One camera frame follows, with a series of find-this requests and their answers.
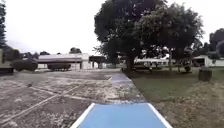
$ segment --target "pavement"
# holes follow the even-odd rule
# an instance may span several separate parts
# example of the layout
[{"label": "pavement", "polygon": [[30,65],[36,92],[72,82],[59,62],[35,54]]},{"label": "pavement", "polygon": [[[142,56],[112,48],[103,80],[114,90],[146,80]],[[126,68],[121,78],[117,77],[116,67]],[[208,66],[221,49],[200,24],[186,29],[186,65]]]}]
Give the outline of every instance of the pavement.
[{"label": "pavement", "polygon": [[0,77],[0,128],[69,128],[91,103],[142,103],[117,70],[21,72]]}]

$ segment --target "white building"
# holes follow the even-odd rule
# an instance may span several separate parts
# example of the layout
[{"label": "white building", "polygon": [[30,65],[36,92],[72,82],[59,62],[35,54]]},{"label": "white building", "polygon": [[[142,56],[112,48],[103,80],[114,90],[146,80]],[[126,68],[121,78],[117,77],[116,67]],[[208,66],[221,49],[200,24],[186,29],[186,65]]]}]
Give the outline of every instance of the white building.
[{"label": "white building", "polygon": [[136,62],[151,63],[152,66],[156,66],[156,64],[159,66],[168,66],[169,60],[168,59],[144,58],[144,59],[136,59],[135,63]]},{"label": "white building", "polygon": [[89,62],[89,54],[88,53],[80,53],[80,54],[53,54],[53,55],[40,55],[37,60],[38,68],[47,68],[48,63],[71,63],[72,69],[92,69],[92,63]]},{"label": "white building", "polygon": [[201,55],[194,58],[194,61],[196,61],[201,66],[206,67],[224,67],[224,59],[213,61],[212,59],[209,59],[206,55]]}]

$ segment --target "white border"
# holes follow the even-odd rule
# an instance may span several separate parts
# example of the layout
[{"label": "white border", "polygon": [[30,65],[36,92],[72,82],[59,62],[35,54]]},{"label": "white border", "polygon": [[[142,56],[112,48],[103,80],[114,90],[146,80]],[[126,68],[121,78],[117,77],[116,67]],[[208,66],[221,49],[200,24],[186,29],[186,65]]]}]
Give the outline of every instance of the white border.
[{"label": "white border", "polygon": [[156,116],[162,121],[162,123],[167,127],[167,128],[173,128],[164,118],[163,116],[156,110],[155,107],[153,107],[150,103],[148,103],[149,107],[152,109],[152,111],[156,114]]},{"label": "white border", "polygon": [[78,126],[82,123],[82,121],[86,118],[87,114],[90,110],[94,107],[95,103],[92,103],[83,113],[82,115],[76,120],[76,122],[70,128],[78,128]]}]

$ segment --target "grass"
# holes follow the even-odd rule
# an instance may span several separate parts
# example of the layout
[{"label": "grass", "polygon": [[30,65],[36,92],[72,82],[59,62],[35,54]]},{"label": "grass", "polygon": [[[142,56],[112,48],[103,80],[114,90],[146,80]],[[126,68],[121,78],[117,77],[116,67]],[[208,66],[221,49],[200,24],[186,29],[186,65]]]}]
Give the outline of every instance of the grass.
[{"label": "grass", "polygon": [[224,68],[213,68],[210,82],[197,80],[198,69],[190,74],[175,71],[128,76],[174,128],[223,128]]}]

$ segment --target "sky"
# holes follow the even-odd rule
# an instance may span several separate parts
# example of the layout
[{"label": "sky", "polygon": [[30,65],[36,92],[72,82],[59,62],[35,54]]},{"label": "sky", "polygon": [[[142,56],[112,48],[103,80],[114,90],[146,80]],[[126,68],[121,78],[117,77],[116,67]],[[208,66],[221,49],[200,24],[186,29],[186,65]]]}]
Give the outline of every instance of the sky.
[{"label": "sky", "polygon": [[[21,52],[66,54],[72,47],[95,54],[100,43],[94,33],[94,15],[105,0],[6,0],[6,40]],[[224,27],[222,0],[167,0],[185,3],[202,16],[204,38]]]}]

